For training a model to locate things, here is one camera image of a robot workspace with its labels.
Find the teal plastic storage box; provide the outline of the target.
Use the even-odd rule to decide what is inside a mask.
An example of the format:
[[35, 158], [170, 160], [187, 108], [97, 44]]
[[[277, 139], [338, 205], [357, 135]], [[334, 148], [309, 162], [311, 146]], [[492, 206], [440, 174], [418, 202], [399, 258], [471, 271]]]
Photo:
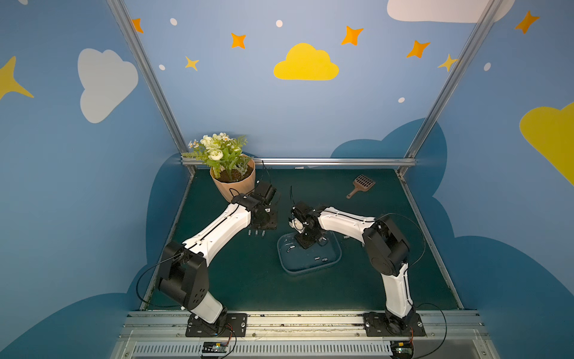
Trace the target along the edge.
[[319, 242], [304, 249], [295, 239], [296, 233], [288, 233], [277, 241], [279, 261], [290, 275], [303, 275], [337, 264], [342, 258], [339, 238], [327, 232]]

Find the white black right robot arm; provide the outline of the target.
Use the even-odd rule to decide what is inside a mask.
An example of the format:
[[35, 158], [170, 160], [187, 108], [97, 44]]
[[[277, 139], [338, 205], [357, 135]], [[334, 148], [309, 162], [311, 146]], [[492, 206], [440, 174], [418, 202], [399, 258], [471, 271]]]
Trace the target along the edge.
[[388, 216], [365, 217], [342, 212], [332, 206], [312, 208], [304, 202], [291, 208], [289, 225], [304, 248], [317, 243], [328, 231], [359, 241], [369, 263], [381, 274], [386, 293], [385, 314], [390, 322], [404, 324], [415, 314], [408, 280], [410, 244]]

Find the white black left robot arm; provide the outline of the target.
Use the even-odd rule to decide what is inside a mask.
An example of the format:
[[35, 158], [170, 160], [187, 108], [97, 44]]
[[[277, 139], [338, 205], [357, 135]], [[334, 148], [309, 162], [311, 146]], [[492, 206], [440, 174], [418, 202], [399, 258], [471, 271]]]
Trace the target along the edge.
[[224, 326], [227, 309], [209, 292], [209, 265], [218, 252], [245, 228], [275, 229], [272, 200], [277, 189], [259, 182], [253, 191], [237, 194], [224, 212], [195, 236], [169, 242], [158, 264], [156, 288], [208, 325]]

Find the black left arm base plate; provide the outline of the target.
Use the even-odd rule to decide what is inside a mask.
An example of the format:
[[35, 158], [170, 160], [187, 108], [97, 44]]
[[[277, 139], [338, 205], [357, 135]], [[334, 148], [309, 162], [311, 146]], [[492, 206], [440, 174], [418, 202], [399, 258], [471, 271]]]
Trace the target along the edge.
[[186, 337], [245, 337], [248, 315], [245, 313], [222, 313], [214, 322], [208, 323], [197, 315], [191, 314], [185, 330]]

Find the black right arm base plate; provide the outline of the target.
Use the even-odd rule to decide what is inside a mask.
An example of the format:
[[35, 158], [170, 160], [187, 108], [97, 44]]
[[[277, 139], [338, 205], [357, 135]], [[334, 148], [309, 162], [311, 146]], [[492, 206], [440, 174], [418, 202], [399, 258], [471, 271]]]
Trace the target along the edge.
[[426, 336], [421, 317], [414, 310], [404, 318], [386, 312], [368, 312], [363, 314], [363, 324], [368, 337]]

